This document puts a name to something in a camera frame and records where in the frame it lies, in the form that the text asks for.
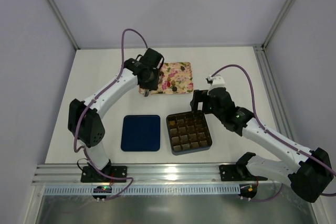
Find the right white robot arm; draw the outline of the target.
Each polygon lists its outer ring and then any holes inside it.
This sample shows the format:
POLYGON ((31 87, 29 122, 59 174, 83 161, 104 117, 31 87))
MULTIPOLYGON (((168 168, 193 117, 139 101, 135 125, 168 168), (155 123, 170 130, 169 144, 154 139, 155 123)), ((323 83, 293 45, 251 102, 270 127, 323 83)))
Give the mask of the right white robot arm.
POLYGON ((166 118, 174 154, 190 151, 193 143, 207 147, 205 115, 214 115, 225 129, 262 146, 279 161, 264 159, 255 153, 245 153, 235 164, 243 180, 257 176, 276 180, 289 186, 301 199, 313 203, 335 177, 329 154, 321 149, 311 150, 273 131, 243 107, 236 106, 226 88, 194 90, 191 111, 168 115, 166 118))

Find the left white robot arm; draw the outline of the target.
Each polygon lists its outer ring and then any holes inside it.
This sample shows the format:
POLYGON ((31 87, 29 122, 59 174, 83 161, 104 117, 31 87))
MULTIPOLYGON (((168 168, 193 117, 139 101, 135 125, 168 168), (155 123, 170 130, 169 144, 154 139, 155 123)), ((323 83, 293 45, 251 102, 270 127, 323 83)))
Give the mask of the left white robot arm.
POLYGON ((109 109, 124 94, 135 87, 144 90, 157 90, 164 57, 154 49, 148 48, 143 55, 124 59, 119 73, 88 98, 74 99, 69 105, 68 130, 73 134, 74 152, 83 150, 89 164, 102 171, 110 165, 102 139, 105 128, 102 119, 109 109))

